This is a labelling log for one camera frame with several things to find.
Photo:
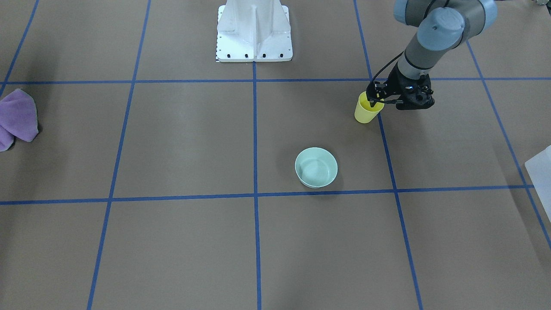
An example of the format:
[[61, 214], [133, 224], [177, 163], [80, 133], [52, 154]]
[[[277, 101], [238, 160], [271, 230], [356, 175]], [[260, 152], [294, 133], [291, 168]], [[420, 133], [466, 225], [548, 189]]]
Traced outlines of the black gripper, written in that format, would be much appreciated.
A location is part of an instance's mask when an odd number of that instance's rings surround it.
[[[421, 110], [435, 104], [428, 74], [410, 79], [398, 69], [391, 70], [385, 83], [369, 83], [366, 96], [371, 107], [380, 103], [396, 105], [398, 110]], [[390, 96], [397, 96], [397, 99], [386, 100]]]

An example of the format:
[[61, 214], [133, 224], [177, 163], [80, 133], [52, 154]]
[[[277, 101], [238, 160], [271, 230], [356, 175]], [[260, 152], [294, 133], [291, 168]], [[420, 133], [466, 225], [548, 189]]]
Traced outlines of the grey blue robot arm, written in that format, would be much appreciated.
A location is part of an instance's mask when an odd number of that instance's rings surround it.
[[370, 107], [389, 102], [398, 110], [419, 110], [435, 103], [429, 75], [433, 67], [447, 52], [488, 29], [498, 8], [493, 0], [398, 0], [393, 15], [417, 31], [390, 61], [387, 80], [371, 80], [366, 98]]

